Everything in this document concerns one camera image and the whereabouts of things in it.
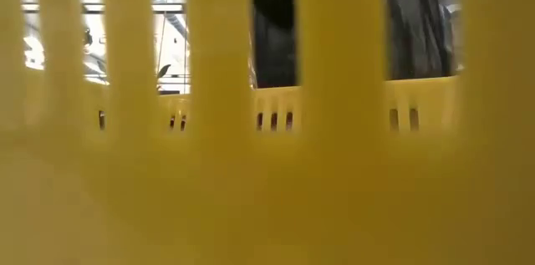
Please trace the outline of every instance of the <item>rectangular hole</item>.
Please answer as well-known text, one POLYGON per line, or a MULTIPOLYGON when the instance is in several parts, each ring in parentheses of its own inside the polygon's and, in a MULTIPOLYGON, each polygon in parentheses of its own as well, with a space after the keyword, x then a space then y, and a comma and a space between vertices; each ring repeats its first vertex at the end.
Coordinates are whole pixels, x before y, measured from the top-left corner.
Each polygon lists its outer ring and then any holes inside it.
POLYGON ((390 130, 399 131, 400 130, 400 118, 398 116, 398 110, 390 110, 390 130))
POLYGON ((102 110, 99 110, 99 127, 100 127, 100 130, 104 130, 104 128, 106 127, 105 126, 105 115, 104 115, 104 111, 102 111, 102 110))
POLYGON ((272 113, 271 114, 271 131, 277 131, 277 120, 278 120, 277 113, 272 113))
POLYGON ((410 120, 410 129, 417 131, 420 129, 420 118, 418 115, 418 110, 411 108, 409 111, 409 120, 410 120))
POLYGON ((182 120, 181 120, 181 131, 184 131, 185 128, 186 128, 186 116, 183 115, 182 120))
POLYGON ((289 111, 286 114, 286 130, 291 130, 293 125, 293 112, 289 111))
POLYGON ((257 115, 257 130, 262 130, 262 122, 263 122, 263 113, 258 113, 257 115))

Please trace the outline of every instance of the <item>yellow plastic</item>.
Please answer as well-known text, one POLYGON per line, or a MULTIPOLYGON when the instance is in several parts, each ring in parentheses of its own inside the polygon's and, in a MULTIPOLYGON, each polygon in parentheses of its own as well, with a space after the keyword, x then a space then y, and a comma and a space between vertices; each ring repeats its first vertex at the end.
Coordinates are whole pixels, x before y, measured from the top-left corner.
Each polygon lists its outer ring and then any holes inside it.
POLYGON ((106 92, 80 0, 39 2, 41 84, 0 0, 0 264, 535 263, 530 0, 463 0, 466 73, 386 86, 383 0, 297 0, 303 87, 256 99, 250 0, 188 0, 192 94, 164 110, 150 0, 105 0, 106 92), (256 131, 290 106, 295 132, 256 131))

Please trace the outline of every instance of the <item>ceiling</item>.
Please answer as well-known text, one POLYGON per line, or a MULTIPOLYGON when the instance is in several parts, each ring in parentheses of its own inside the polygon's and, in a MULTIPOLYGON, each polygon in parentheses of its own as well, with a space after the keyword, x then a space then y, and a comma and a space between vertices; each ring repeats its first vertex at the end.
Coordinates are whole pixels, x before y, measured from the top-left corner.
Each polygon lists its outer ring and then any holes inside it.
MULTIPOLYGON (((23 0, 23 7, 35 5, 38 0, 23 0)), ((87 8, 95 8, 103 0, 82 0, 87 8)), ((170 64, 166 75, 159 79, 162 90, 189 92, 189 68, 187 65, 188 47, 185 37, 187 37, 186 17, 181 12, 185 0, 153 0, 153 5, 168 4, 166 11, 171 10, 171 14, 155 14, 155 55, 156 71, 170 64)), ((39 20, 38 14, 26 13, 27 34, 25 42, 27 44, 27 65, 35 69, 42 69, 44 56, 43 48, 39 42, 39 20)), ((86 56, 86 77, 94 82, 105 84, 105 30, 103 25, 103 15, 101 13, 84 14, 84 22, 89 29, 92 39, 91 44, 86 44, 84 49, 86 56)))

